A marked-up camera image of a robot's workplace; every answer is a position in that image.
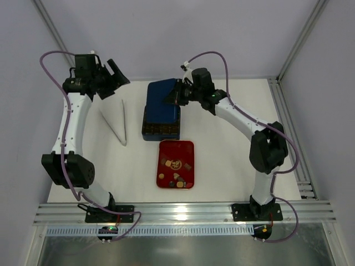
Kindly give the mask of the dark blue box lid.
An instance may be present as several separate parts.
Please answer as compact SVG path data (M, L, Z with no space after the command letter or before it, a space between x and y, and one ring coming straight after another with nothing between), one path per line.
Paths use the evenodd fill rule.
M145 105L147 123L173 124L178 119L178 106L164 101L175 83L174 78L149 83Z

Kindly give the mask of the red lacquer tray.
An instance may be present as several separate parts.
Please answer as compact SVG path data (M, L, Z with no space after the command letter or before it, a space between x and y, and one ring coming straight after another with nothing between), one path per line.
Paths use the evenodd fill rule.
M171 166L167 167L161 163L165 158L171 161ZM184 164L189 164L192 169L187 170ZM164 178L160 179L159 174L163 173ZM174 178L173 174L178 173L179 177ZM170 187L169 182L174 181L175 187ZM184 186L177 188L176 183L182 181ZM187 183L195 185L195 146L192 141L188 140L164 140L159 143L158 166L156 174L156 185L159 188L189 190L186 188Z

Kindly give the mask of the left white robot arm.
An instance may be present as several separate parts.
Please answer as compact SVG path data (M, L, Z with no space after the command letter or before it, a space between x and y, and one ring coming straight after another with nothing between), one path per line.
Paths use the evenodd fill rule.
M62 92L64 105L57 139L51 152L42 155L41 164L55 185L70 190L77 201L85 199L90 204L87 212L117 216L113 195L94 180L94 164L83 156L83 136L94 97L104 100L130 81L112 59L102 64L94 53L73 57L74 66L63 84L45 71Z

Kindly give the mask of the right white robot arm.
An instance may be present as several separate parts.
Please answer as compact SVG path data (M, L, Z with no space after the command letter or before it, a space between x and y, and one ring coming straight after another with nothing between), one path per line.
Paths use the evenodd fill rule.
M255 185L248 203L232 204L235 222L282 220L279 204L273 196L276 172L288 156L283 126L279 122L259 121L230 101L226 91L216 89L206 68L182 67L183 78L164 98L167 104L185 106L191 101L237 128L250 142L249 161L255 169Z

